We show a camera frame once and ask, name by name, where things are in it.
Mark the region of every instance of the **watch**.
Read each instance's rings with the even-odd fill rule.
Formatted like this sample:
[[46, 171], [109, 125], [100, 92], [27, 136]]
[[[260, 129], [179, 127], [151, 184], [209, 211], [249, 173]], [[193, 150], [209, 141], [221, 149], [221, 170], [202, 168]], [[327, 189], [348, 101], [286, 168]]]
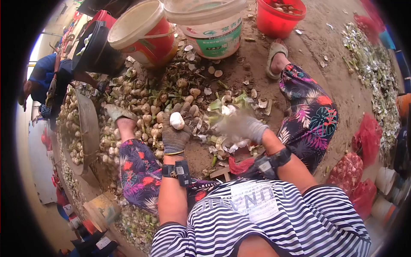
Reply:
[[161, 173], [166, 178], [178, 179], [178, 182], [182, 187], [189, 186], [192, 183], [187, 160], [176, 161], [175, 165], [164, 164]]
[[254, 166], [268, 179], [278, 179], [277, 170], [291, 160], [291, 150], [288, 146], [273, 155], [262, 154], [254, 161]]

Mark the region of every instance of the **red bucket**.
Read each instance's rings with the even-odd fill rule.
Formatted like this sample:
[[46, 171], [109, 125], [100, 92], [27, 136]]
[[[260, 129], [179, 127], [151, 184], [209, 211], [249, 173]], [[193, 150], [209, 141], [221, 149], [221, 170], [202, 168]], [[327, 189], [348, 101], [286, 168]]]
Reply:
[[99, 12], [94, 15], [93, 19], [88, 23], [85, 29], [87, 29], [88, 26], [90, 26], [90, 24], [92, 24], [94, 21], [105, 21], [106, 27], [111, 29], [116, 20], [117, 19], [111, 17], [111, 15], [109, 15], [109, 12], [107, 12], [106, 10], [99, 10]]
[[177, 52], [175, 28], [158, 0], [146, 0], [128, 9], [110, 29], [107, 40], [146, 68], [168, 63]]
[[257, 28], [265, 35], [272, 38], [287, 38], [297, 23], [305, 18], [307, 9], [300, 0], [283, 0], [285, 5], [293, 5], [302, 12], [288, 14], [276, 10], [273, 6], [275, 0], [257, 0]]

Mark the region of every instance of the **green logo on bucket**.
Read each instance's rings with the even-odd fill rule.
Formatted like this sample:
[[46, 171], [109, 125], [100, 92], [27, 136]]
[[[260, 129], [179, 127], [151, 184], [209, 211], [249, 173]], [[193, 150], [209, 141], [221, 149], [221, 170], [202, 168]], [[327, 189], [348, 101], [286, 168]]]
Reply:
[[[195, 40], [198, 46], [200, 47], [203, 55], [209, 57], [220, 57], [227, 53], [227, 51], [234, 45], [240, 43], [240, 34], [241, 34], [241, 27], [242, 22], [234, 24], [233, 26], [237, 25], [236, 28], [233, 30], [217, 37], [209, 37], [209, 38], [195, 38], [190, 37], [191, 39]], [[221, 30], [223, 32], [227, 31], [229, 28], [224, 27]], [[215, 35], [217, 32], [216, 30], [209, 30], [203, 32], [205, 35]]]

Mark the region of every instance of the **bucket handle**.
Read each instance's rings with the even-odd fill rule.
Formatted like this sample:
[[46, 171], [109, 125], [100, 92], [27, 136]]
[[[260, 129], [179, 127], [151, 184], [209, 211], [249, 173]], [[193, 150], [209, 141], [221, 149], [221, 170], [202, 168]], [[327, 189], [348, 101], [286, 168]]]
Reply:
[[138, 39], [147, 39], [147, 38], [158, 38], [158, 37], [166, 37], [175, 32], [177, 28], [173, 25], [172, 30], [166, 34], [158, 34], [158, 35], [149, 35], [149, 36], [142, 36], [142, 37], [137, 37]]

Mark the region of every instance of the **white slipper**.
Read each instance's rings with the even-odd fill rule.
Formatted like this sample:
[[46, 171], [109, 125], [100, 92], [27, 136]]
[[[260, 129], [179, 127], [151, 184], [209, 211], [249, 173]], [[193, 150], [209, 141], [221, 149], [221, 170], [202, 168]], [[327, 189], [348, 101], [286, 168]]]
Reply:
[[268, 54], [266, 74], [267, 74], [267, 76], [269, 76], [272, 79], [279, 79], [280, 75], [281, 75], [281, 73], [273, 74], [271, 72], [271, 69], [270, 69], [272, 58], [277, 53], [283, 53], [283, 54], [285, 54], [285, 57], [288, 58], [288, 50], [284, 45], [282, 45], [280, 43], [276, 43], [276, 42], [271, 43], [270, 52]]

